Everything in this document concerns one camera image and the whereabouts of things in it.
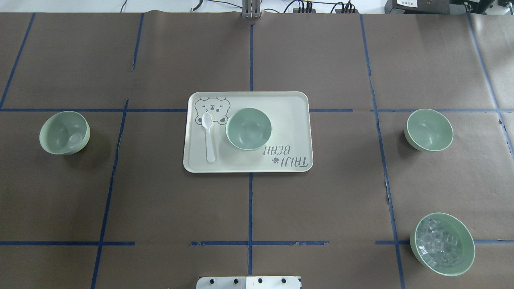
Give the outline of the plain green bowl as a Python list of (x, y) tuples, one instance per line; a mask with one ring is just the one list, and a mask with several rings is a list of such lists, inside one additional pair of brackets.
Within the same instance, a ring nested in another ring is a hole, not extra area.
[(443, 114), (423, 108), (409, 115), (404, 127), (404, 137), (418, 151), (439, 152), (450, 147), (454, 131)]

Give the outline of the green bowl with residue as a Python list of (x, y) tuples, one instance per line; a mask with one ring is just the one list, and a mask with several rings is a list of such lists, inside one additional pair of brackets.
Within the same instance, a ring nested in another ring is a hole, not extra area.
[(90, 139), (91, 129), (78, 112), (67, 110), (50, 117), (39, 135), (41, 147), (53, 155), (72, 155), (82, 150)]

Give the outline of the green bowl on tray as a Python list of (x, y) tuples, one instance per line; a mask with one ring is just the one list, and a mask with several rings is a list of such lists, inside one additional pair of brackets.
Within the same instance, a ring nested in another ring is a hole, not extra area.
[(233, 113), (226, 123), (226, 136), (237, 149), (255, 151), (271, 137), (272, 124), (264, 112), (255, 108), (243, 108)]

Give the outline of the cream bear serving tray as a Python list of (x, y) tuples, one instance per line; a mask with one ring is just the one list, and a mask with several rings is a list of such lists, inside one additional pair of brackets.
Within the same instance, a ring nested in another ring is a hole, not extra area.
[[(255, 151), (234, 147), (225, 132), (237, 110), (255, 108), (268, 115), (272, 133)], [(213, 120), (215, 162), (208, 163), (202, 115)], [(197, 92), (188, 100), (183, 165), (191, 173), (306, 172), (314, 162), (307, 96), (301, 92)]]

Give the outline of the white plastic spoon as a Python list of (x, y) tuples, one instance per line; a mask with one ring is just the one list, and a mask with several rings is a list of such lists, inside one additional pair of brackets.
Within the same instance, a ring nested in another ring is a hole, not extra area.
[(213, 125), (213, 120), (211, 115), (208, 112), (205, 112), (202, 115), (202, 127), (204, 128), (204, 133), (206, 137), (206, 157), (208, 163), (214, 163), (215, 162), (215, 152), (214, 152), (214, 145), (211, 137), (211, 128)]

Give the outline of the green bowl with ice cubes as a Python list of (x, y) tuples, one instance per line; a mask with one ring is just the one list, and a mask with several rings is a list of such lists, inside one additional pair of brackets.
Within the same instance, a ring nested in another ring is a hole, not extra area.
[(456, 217), (435, 212), (424, 216), (410, 233), (410, 247), (428, 269), (455, 277), (467, 272), (475, 259), (474, 239)]

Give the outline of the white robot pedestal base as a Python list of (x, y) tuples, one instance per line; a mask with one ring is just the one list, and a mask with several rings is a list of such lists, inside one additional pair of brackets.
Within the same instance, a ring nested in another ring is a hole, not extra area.
[(297, 276), (201, 277), (197, 289), (301, 289)]

